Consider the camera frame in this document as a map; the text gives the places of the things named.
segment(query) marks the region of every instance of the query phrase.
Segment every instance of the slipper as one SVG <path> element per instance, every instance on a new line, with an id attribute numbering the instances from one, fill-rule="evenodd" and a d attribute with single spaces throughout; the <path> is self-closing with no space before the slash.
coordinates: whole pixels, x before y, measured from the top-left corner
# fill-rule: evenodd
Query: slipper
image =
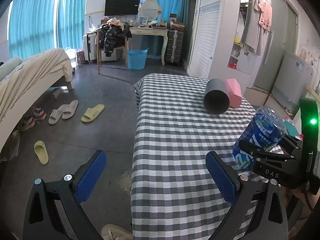
<path id="1" fill-rule="evenodd" d="M 60 117 L 62 116 L 62 112 L 63 112 L 65 106 L 66 105 L 62 105 L 58 109 L 52 110 L 52 113 L 51 113 L 49 120 L 48 120 L 49 124 L 53 125 L 53 124 L 57 123 L 57 121 L 59 121 Z"/>
<path id="2" fill-rule="evenodd" d="M 101 237 L 104 240 L 133 240 L 133 235 L 124 228 L 116 225 L 105 225 L 101 229 Z"/>
<path id="3" fill-rule="evenodd" d="M 39 158 L 39 161 L 42 165 L 45 165 L 49 161 L 49 156 L 47 152 L 47 148 L 44 145 L 43 141 L 37 141 L 34 146 L 34 150 L 36 155 Z"/>
<path id="4" fill-rule="evenodd" d="M 102 112 L 104 109 L 104 105 L 99 104 L 96 105 L 94 108 L 88 108 L 85 111 L 84 115 L 81 117 L 82 122 L 91 122 Z"/>
<path id="5" fill-rule="evenodd" d="M 78 100 L 73 100 L 70 105 L 65 105 L 63 112 L 62 112 L 62 119 L 66 120 L 69 119 L 70 117 L 73 117 L 75 114 L 76 108 L 78 106 L 79 101 Z"/>

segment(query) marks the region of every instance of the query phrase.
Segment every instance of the bed sheet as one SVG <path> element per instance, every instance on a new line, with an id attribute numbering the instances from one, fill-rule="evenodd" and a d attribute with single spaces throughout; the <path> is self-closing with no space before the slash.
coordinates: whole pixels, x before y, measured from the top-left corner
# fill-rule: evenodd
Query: bed sheet
<path id="1" fill-rule="evenodd" d="M 138 107 L 131 185 L 135 239 L 207 240 L 212 235 L 230 204 L 206 169 L 209 151 L 216 151 L 238 174 L 266 181 L 239 169 L 231 154 L 255 110 L 242 98 L 238 108 L 209 114 L 202 102 L 207 82 L 150 74 L 134 85 Z M 243 236 L 254 208 L 252 202 L 235 239 Z"/>
<path id="2" fill-rule="evenodd" d="M 38 80 L 60 69 L 63 69 L 66 82 L 71 81 L 71 62 L 61 48 L 48 49 L 25 59 L 0 83 L 0 120 Z"/>

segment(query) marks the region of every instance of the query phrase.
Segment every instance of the pink object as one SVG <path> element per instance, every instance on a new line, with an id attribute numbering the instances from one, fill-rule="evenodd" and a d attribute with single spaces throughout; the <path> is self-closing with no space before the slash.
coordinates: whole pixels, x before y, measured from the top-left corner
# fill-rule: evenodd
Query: pink object
<path id="1" fill-rule="evenodd" d="M 227 79 L 225 83 L 229 93 L 230 106 L 237 108 L 242 104 L 240 85 L 235 78 Z"/>
<path id="2" fill-rule="evenodd" d="M 268 2 L 259 3 L 259 7 L 262 11 L 259 24 L 267 31 L 270 31 L 271 19 L 272 19 L 272 7 Z"/>

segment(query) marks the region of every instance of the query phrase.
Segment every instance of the refrigerator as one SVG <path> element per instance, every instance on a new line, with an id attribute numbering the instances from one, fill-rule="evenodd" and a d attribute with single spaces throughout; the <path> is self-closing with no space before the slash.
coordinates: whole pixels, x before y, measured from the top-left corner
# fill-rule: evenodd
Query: refrigerator
<path id="1" fill-rule="evenodd" d="M 310 64 L 285 50 L 271 95 L 288 113 L 295 114 L 299 108 L 299 99 L 306 96 L 313 74 Z"/>

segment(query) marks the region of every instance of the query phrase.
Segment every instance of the metal bolt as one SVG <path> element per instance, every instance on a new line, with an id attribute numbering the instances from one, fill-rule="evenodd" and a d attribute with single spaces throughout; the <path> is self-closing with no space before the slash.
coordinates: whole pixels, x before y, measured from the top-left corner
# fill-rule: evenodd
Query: metal bolt
<path id="1" fill-rule="evenodd" d="M 35 184 L 36 184 L 36 185 L 39 185 L 40 183 L 41 183 L 41 179 L 36 179 L 36 180 L 35 180 Z"/>
<path id="2" fill-rule="evenodd" d="M 69 181 L 69 180 L 72 179 L 72 175 L 68 174 L 68 175 L 64 176 L 63 179 L 64 179 L 65 181 Z"/>
<path id="3" fill-rule="evenodd" d="M 247 175 L 240 175 L 240 179 L 243 180 L 243 181 L 248 181 L 249 180 L 249 177 Z"/>
<path id="4" fill-rule="evenodd" d="M 270 183 L 271 183 L 272 185 L 277 185 L 278 182 L 277 182 L 275 179 L 271 179 L 271 180 L 270 180 Z"/>

